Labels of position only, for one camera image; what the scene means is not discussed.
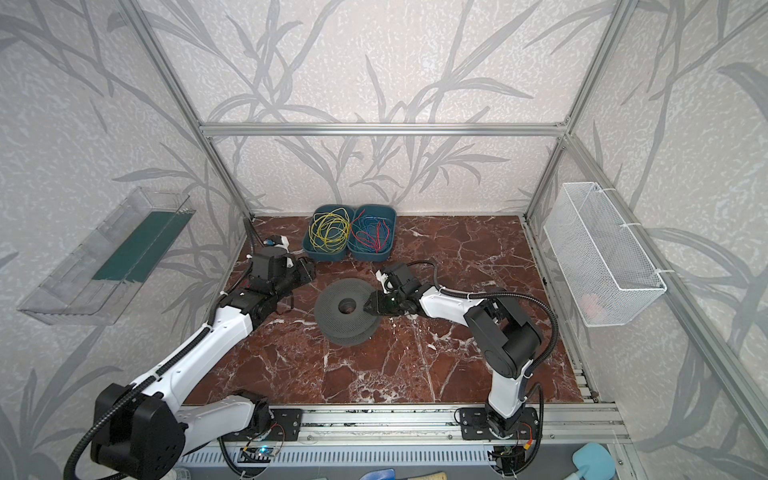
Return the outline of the teal bin with yellow cables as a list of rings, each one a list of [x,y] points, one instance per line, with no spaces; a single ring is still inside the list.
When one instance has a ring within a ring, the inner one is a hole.
[[[347,255],[354,211],[345,205],[320,206],[302,240],[304,252],[318,262],[338,262]]]

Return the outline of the dark grey foam spool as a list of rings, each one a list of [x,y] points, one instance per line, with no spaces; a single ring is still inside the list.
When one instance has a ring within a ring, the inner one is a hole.
[[[323,335],[342,347],[359,345],[372,337],[381,320],[364,307],[375,292],[372,285],[357,278],[341,279],[324,289],[314,305],[315,322]]]

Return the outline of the teal bin with red cables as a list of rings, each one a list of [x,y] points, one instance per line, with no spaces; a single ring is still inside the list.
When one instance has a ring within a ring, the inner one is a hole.
[[[361,205],[353,215],[347,247],[356,260],[384,262],[390,257],[397,213],[387,205]]]

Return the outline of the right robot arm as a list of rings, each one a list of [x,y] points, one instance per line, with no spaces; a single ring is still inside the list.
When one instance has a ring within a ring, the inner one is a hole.
[[[376,272],[381,288],[364,310],[375,316],[416,314],[450,321],[469,329],[486,363],[492,384],[485,412],[492,434],[509,438],[519,422],[535,370],[553,353],[559,339],[557,315],[544,302],[510,291],[463,292],[438,280],[421,282],[411,271],[432,260],[396,263]]]

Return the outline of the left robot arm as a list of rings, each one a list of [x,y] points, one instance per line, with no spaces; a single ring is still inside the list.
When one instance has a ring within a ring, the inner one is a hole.
[[[208,372],[253,333],[278,304],[317,277],[315,260],[283,245],[254,253],[235,284],[220,293],[202,326],[158,365],[97,397],[93,426],[70,454],[63,476],[74,479],[84,453],[112,469],[113,478],[161,479],[184,455],[229,433],[253,428],[265,400],[233,394],[185,410],[183,402]]]

